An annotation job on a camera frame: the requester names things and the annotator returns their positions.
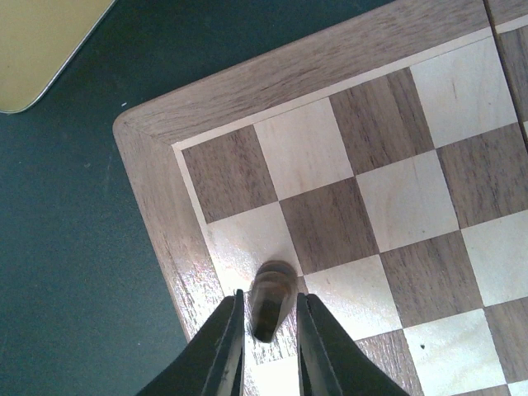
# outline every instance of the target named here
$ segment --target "brown chess piece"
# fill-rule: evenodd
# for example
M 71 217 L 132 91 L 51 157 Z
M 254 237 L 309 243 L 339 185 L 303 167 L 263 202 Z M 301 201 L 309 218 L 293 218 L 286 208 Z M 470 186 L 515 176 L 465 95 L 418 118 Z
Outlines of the brown chess piece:
M 297 274 L 287 262 L 265 262 L 258 269 L 250 295 L 253 336 L 271 342 L 294 306 Z

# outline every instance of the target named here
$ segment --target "table surface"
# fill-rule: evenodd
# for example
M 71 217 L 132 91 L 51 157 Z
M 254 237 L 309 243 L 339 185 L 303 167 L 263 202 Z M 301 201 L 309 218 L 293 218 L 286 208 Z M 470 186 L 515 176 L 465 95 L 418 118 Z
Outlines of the table surface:
M 133 394 L 185 346 L 114 119 L 386 2 L 120 0 L 35 107 L 0 116 L 0 394 Z

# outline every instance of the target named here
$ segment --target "dark brown square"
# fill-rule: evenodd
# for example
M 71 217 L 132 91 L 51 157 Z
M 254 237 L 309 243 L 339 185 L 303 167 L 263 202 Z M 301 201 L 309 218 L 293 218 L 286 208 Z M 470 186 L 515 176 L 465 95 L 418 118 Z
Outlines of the dark brown square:
M 280 202 L 305 275 L 376 254 L 355 178 Z
M 493 388 L 486 388 L 474 390 L 473 392 L 466 392 L 457 394 L 456 396 L 511 396 L 508 385 L 494 386 Z
M 277 200 L 252 126 L 183 150 L 205 221 Z
M 413 396 L 423 394 L 402 330 L 364 338 L 356 345 L 403 390 Z
M 463 229 L 528 209 L 528 154 L 518 124 L 438 149 Z
M 528 380 L 528 297 L 484 312 L 507 383 Z
M 408 68 L 330 97 L 356 175 L 433 150 Z
M 460 231 L 380 256 L 404 328 L 483 306 Z
M 513 98 L 522 121 L 528 121 L 528 26 L 502 33 L 499 44 L 511 79 Z

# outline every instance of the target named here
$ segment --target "green surface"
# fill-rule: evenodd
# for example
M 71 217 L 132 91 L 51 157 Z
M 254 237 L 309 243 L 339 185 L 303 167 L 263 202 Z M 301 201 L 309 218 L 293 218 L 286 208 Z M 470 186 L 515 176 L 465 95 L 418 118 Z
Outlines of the green surface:
M 2 396 L 134 394 L 186 345 L 114 119 L 385 2 L 119 0 L 37 105 L 0 115 Z

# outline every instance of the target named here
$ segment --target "wooden chessboard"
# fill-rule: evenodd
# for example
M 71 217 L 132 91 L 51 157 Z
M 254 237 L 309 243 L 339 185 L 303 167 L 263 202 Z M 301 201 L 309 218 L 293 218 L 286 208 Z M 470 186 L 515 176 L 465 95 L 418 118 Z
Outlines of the wooden chessboard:
M 410 394 L 528 394 L 528 2 L 488 10 L 397 0 L 120 116 L 189 338 L 281 259 Z M 299 393 L 294 314 L 245 353 Z

